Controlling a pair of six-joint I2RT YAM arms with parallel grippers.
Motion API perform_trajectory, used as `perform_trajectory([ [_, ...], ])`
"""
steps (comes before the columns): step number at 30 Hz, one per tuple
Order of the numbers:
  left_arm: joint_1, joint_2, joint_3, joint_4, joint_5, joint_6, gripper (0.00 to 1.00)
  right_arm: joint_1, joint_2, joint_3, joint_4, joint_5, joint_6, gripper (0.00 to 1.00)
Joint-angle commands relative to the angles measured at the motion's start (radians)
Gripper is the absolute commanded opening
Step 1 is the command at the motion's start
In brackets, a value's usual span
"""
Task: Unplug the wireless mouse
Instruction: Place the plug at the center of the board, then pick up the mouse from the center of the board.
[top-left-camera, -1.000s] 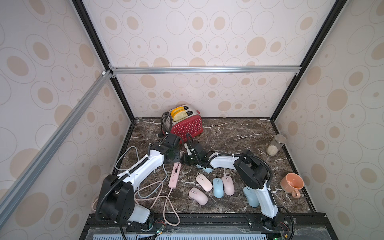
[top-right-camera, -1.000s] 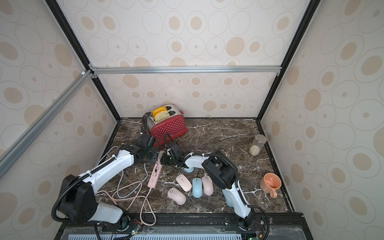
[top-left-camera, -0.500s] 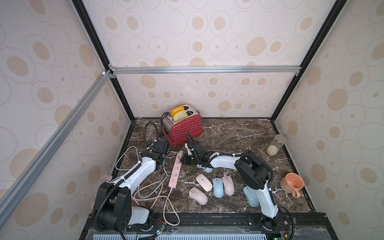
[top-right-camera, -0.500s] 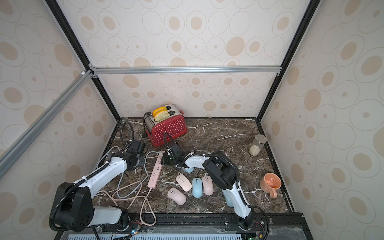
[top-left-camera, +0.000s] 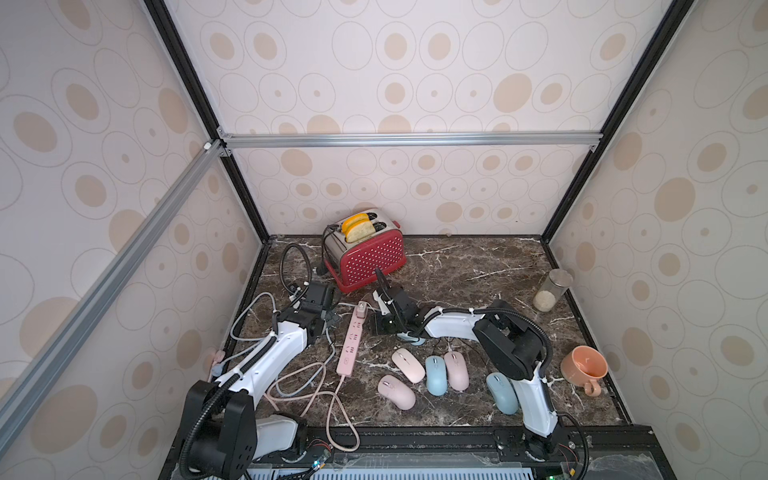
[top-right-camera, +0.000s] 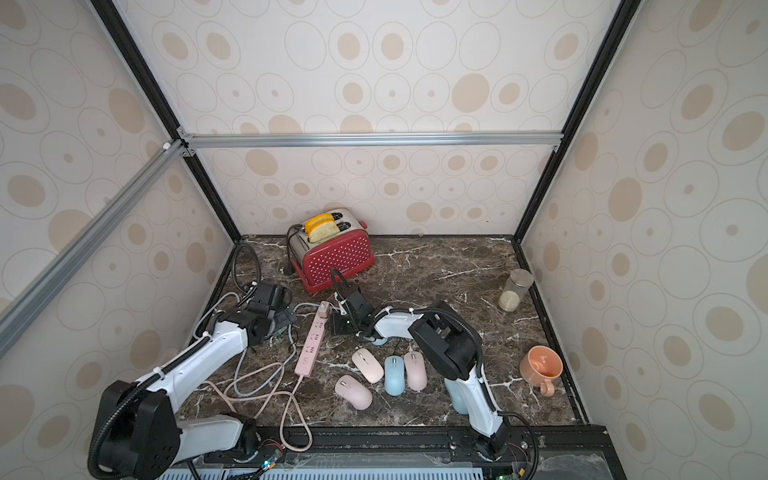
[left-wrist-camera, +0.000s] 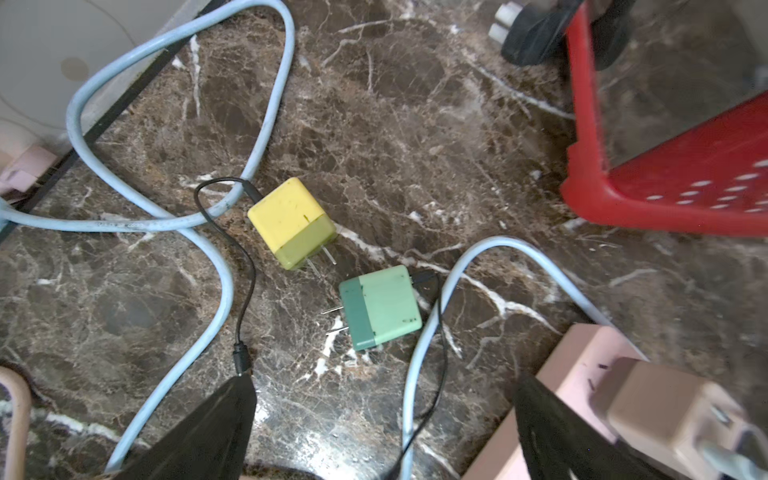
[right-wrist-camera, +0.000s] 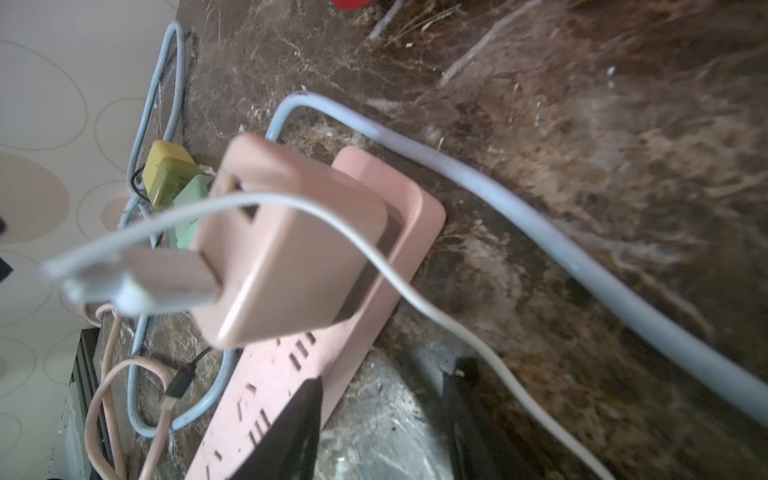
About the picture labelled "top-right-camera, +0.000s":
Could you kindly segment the pink power strip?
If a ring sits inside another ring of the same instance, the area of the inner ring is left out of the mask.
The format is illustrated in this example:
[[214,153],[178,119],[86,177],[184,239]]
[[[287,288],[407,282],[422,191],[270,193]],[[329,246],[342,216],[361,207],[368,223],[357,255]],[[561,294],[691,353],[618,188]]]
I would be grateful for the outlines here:
[[322,340],[326,332],[326,322],[315,316],[311,322],[301,354],[297,360],[295,374],[299,377],[309,377],[319,355]]

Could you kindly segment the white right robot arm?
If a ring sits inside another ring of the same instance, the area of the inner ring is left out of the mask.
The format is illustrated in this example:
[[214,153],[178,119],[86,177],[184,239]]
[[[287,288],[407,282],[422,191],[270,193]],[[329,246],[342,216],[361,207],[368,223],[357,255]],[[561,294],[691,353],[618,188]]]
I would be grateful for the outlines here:
[[432,367],[458,388],[476,433],[496,440],[507,432],[487,386],[480,335],[447,302],[436,300],[423,308],[376,309],[358,286],[338,288],[335,300],[341,318],[359,340],[379,344],[392,338],[415,341]]

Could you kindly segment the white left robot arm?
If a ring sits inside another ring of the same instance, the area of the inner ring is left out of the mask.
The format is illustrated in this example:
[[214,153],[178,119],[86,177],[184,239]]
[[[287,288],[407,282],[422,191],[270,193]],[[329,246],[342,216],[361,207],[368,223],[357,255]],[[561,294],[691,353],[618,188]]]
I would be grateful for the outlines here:
[[117,380],[100,398],[87,456],[95,479],[157,479],[170,466],[212,452],[247,462],[257,452],[255,423],[237,413],[179,421],[186,399],[231,358],[273,336],[293,318],[292,291],[255,282],[231,308],[205,313],[197,338],[133,382]]

